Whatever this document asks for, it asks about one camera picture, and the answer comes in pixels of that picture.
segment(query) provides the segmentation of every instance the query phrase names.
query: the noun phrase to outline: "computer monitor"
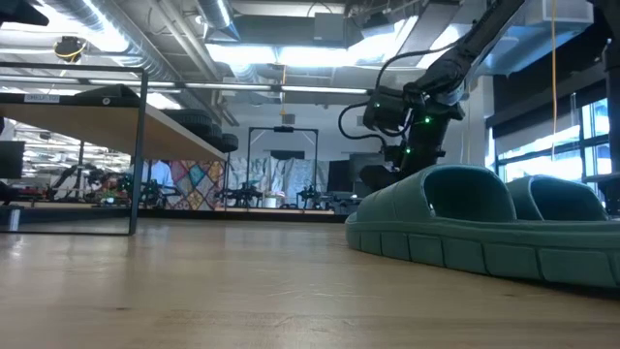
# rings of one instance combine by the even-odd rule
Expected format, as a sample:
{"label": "computer monitor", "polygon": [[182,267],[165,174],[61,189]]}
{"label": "computer monitor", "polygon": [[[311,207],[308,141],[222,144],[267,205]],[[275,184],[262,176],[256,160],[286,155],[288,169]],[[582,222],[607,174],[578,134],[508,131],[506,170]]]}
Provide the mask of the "computer monitor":
{"label": "computer monitor", "polygon": [[26,142],[0,141],[0,178],[20,179]]}

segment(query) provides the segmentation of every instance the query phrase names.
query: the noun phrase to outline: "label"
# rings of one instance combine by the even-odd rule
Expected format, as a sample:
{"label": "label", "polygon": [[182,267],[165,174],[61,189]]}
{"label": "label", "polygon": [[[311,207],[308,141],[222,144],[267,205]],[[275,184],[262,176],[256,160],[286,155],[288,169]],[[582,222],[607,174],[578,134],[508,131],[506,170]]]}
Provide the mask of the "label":
{"label": "label", "polygon": [[24,96],[25,103],[60,103],[59,95],[27,94]]}

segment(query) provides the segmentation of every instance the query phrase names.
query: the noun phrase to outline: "floor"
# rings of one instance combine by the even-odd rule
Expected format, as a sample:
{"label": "floor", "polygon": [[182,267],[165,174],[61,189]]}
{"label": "floor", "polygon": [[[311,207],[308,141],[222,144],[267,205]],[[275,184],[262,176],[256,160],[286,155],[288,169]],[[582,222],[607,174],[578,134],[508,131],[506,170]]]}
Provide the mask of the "floor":
{"label": "floor", "polygon": [[618,348],[619,300],[363,254],[338,224],[0,235],[3,349]]}

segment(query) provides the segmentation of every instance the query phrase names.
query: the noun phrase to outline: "green slide sandal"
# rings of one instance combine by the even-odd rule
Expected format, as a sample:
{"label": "green slide sandal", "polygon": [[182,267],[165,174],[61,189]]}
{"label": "green slide sandal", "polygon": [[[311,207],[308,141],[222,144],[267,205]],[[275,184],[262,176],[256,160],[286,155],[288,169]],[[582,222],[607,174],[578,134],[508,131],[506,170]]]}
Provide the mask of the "green slide sandal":
{"label": "green slide sandal", "polygon": [[620,222],[606,220],[598,200],[594,209],[590,194],[549,177],[509,190],[485,168],[437,165],[365,198],[347,219],[347,242],[454,270],[616,288]]}

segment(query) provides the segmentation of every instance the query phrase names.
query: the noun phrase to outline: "ceiling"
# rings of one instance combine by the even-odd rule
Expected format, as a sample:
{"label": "ceiling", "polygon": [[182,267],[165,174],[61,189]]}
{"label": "ceiling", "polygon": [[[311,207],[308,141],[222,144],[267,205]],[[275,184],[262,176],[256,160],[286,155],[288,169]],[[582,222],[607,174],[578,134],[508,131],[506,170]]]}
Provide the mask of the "ceiling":
{"label": "ceiling", "polygon": [[[60,3],[61,5],[63,3],[63,1],[59,0],[41,1],[50,6],[54,6],[54,3]],[[71,0],[67,2],[76,1],[82,2],[83,0]],[[92,3],[106,3],[103,0],[89,1]],[[157,11],[153,11],[151,7],[153,1],[158,3],[160,0],[112,0],[111,5],[117,11],[112,23],[117,24],[126,20],[126,22],[123,22],[125,27],[127,25],[135,27],[139,31],[139,45],[142,47],[153,47],[155,49],[155,55],[161,57],[162,64],[170,66],[171,73],[168,74],[168,77],[185,81],[210,81],[214,79],[239,81],[240,77],[235,70],[235,65],[229,65],[226,62],[211,62],[212,65],[210,66],[206,64],[210,68],[215,68],[206,72],[204,67],[201,67],[202,64],[204,64],[204,59],[197,63],[196,59],[193,59],[191,55],[188,54],[187,49],[184,48],[177,40],[178,38],[171,33],[171,29],[166,26],[160,14],[158,14]],[[329,20],[337,20],[338,17],[343,17],[342,14],[347,14],[348,18],[345,19],[347,21],[347,25],[345,26],[346,32],[343,34],[344,38],[347,40],[343,39],[343,42],[336,44],[331,43],[331,46],[341,47],[346,50],[350,48],[352,44],[359,43],[359,41],[363,39],[360,35],[360,26],[363,26],[363,22],[368,18],[368,15],[385,9],[391,9],[391,11],[387,13],[387,19],[391,25],[393,26],[393,23],[399,20],[403,21],[400,22],[401,26],[395,31],[393,37],[390,38],[397,44],[400,43],[398,42],[399,40],[402,40],[402,43],[398,44],[396,49],[391,49],[390,45],[385,46],[384,43],[381,42],[374,43],[373,45],[376,45],[377,50],[386,50],[386,52],[382,52],[383,57],[379,56],[379,58],[375,57],[365,60],[358,59],[354,64],[348,66],[288,66],[286,68],[286,73],[282,69],[274,68],[269,64],[253,64],[254,69],[258,73],[258,79],[265,83],[281,83],[284,76],[286,76],[286,84],[353,88],[374,87],[378,70],[389,55],[394,55],[397,52],[403,51],[441,47],[464,35],[471,27],[472,21],[480,18],[484,13],[487,3],[486,0],[334,0],[324,4],[304,0],[231,0],[233,22],[237,23],[237,28],[241,34],[243,34],[243,30],[245,30],[245,33],[251,33],[251,35],[246,34],[245,39],[244,36],[241,35],[240,43],[222,44],[218,41],[219,39],[217,39],[221,36],[219,32],[211,32],[207,38],[205,38],[204,24],[203,20],[201,20],[201,13],[197,7],[197,0],[170,1],[178,13],[183,16],[185,24],[193,32],[192,35],[197,41],[201,43],[206,41],[210,45],[223,46],[256,45],[256,42],[263,41],[275,43],[273,46],[277,47],[277,43],[286,42],[286,40],[291,40],[291,38],[301,36],[302,34],[305,35],[304,30],[309,28],[308,25],[314,28],[316,33],[318,29],[314,19],[312,19],[313,16],[319,18],[329,13],[334,13],[335,15],[330,17]],[[572,0],[561,0],[560,5],[567,2],[574,3]],[[534,1],[533,3],[540,6],[541,4],[545,4],[546,0]],[[550,37],[547,27],[541,24],[545,23],[545,21],[544,19],[538,19],[537,22],[533,22],[532,18],[535,16],[530,13],[532,13],[532,10],[530,10],[528,14],[523,15],[520,22],[511,29],[510,35],[507,35],[496,47],[494,51],[495,54],[491,54],[492,59],[489,59],[487,64],[482,68],[484,73],[496,74],[499,72],[507,74],[507,72],[514,69],[522,69],[528,61],[535,60],[538,55],[546,53],[544,49],[540,49],[540,47],[548,46],[547,37]],[[414,18],[415,20],[409,22],[411,24],[410,27],[405,28],[405,26],[407,26],[407,18]],[[40,28],[3,26],[2,30],[0,30],[0,59],[4,61],[58,63],[59,59],[52,52],[54,43],[62,36],[73,35],[83,37],[84,26],[78,21],[67,21],[56,15],[51,19],[50,27],[43,30]],[[255,28],[252,27],[252,22],[262,22],[264,25]],[[560,25],[558,26],[560,44],[576,35],[576,33],[585,28],[588,24],[587,20],[560,21]],[[178,24],[175,25],[175,28],[181,31],[185,41],[189,42],[189,38],[182,33]],[[529,40],[530,44],[536,44],[534,48],[539,49],[533,49],[535,54],[515,54],[516,52],[522,51],[529,52],[529,50],[523,49],[523,46],[528,44],[523,38]],[[86,48],[80,64],[123,64],[124,58],[122,58],[122,53],[117,56],[109,56],[108,53],[103,51],[108,47],[113,47],[116,40],[117,39],[113,36],[104,36],[103,38],[99,38],[97,42],[92,42],[92,45]],[[317,46],[326,45],[326,43],[321,41],[315,44]],[[215,53],[214,51],[205,50],[204,52],[207,54],[206,60],[215,59],[214,55],[210,54]],[[310,62],[318,61],[319,59],[317,57],[321,57],[322,54],[323,53],[312,59],[307,59],[308,57],[305,58]],[[415,80],[423,74],[423,67],[428,66],[437,56],[438,55],[426,55],[424,57],[414,57],[398,61],[387,70],[382,83],[393,88],[398,88],[408,81]],[[252,61],[252,59],[258,58],[249,56],[248,54],[241,54],[239,59]],[[61,74],[60,71],[25,71],[19,69],[0,70],[0,73],[55,76]],[[93,76],[93,73],[82,72],[67,72],[65,74],[68,77]],[[106,79],[136,78],[133,75],[117,73],[100,73],[99,76],[105,77]],[[12,87],[23,88],[24,90],[30,88],[28,91],[34,92],[37,91],[37,88],[47,88],[46,86],[15,86],[14,84],[12,84]],[[227,92],[224,93],[223,98],[219,98],[218,93],[212,93],[206,90],[192,91],[191,94],[191,98],[196,98],[205,107],[216,110],[221,108],[226,109],[229,112],[228,114],[238,121],[238,124],[242,127],[248,126],[250,122],[253,126],[256,126],[254,123],[257,120],[260,120],[264,126],[279,124],[279,111],[282,108],[281,103],[283,99],[285,101],[285,108],[299,115],[297,118],[298,122],[302,124],[304,122],[315,123],[318,120],[328,119],[331,127],[333,127],[337,113],[332,111],[340,110],[341,106],[357,103],[362,100],[358,96],[319,93],[288,93],[284,96],[281,94],[265,95],[248,92]],[[176,101],[179,102],[180,105],[188,107],[185,103],[187,100],[183,100],[175,94],[167,95],[162,92],[159,94],[158,99],[166,99],[165,96],[168,96],[173,104]],[[218,118],[220,117],[223,119],[224,124],[227,123],[227,120],[229,121],[228,123],[231,123],[227,117],[218,114]]]}

